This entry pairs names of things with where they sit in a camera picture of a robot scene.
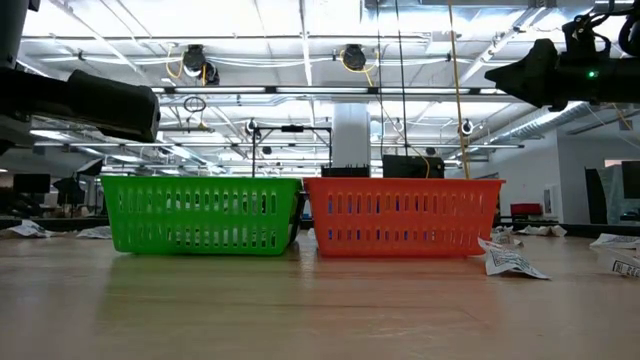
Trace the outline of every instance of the wooden table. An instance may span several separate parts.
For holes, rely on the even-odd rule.
[[[0,240],[0,359],[640,359],[640,281],[590,240],[521,237],[552,281],[481,258],[143,257]]]

